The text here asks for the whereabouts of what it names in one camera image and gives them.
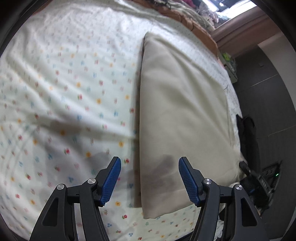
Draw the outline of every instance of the wrinkled sheet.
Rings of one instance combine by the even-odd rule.
[[[0,59],[0,212],[20,236],[29,239],[56,185],[82,184],[113,156],[122,170],[100,208],[110,240],[175,240],[194,228],[194,205],[142,216],[139,77],[148,31],[221,84],[235,123],[240,110],[230,80],[221,77],[227,73],[181,23],[130,1],[54,0],[25,22]],[[83,240],[79,215],[76,226]]]

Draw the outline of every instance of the beige pillow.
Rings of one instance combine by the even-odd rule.
[[[222,87],[174,46],[144,40],[140,89],[140,177],[144,218],[191,205],[179,174],[186,156],[205,178],[239,180],[240,153]]]

